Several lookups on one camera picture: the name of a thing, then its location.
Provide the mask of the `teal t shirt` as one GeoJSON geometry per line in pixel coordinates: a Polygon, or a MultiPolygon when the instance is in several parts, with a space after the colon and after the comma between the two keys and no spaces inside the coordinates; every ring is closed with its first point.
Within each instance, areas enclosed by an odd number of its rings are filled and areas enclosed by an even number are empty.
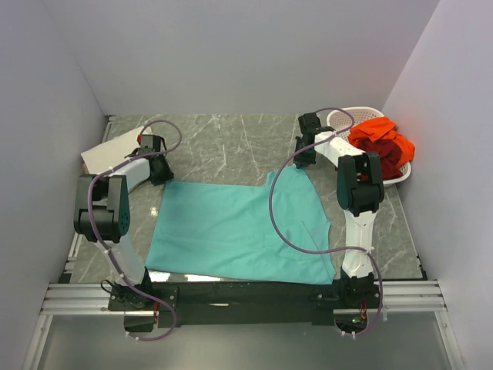
{"type": "Polygon", "coordinates": [[[146,266],[218,278],[331,284],[330,221],[303,170],[262,187],[171,182],[146,266]]]}

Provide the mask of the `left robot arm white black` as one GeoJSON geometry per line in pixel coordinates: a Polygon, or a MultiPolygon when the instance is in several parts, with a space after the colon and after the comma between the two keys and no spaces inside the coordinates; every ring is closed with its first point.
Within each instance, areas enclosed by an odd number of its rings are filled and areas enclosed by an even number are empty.
{"type": "Polygon", "coordinates": [[[81,175],[77,183],[74,229],[103,252],[114,273],[114,294],[125,294],[138,310],[154,299],[149,272],[128,237],[131,224],[129,192],[141,183],[163,185],[174,178],[166,159],[165,140],[140,134],[137,147],[101,174],[81,175]]]}

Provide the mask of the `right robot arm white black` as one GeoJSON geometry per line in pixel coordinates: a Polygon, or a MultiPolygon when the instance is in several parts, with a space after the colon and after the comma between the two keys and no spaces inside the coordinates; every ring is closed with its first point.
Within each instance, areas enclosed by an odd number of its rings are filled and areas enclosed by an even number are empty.
{"type": "Polygon", "coordinates": [[[306,168],[320,154],[337,168],[337,201],[344,211],[349,247],[340,276],[367,278],[374,272],[370,259],[374,220],[384,199],[380,157],[349,144],[333,127],[322,126],[316,113],[299,116],[298,123],[301,135],[296,138],[293,163],[306,168]]]}

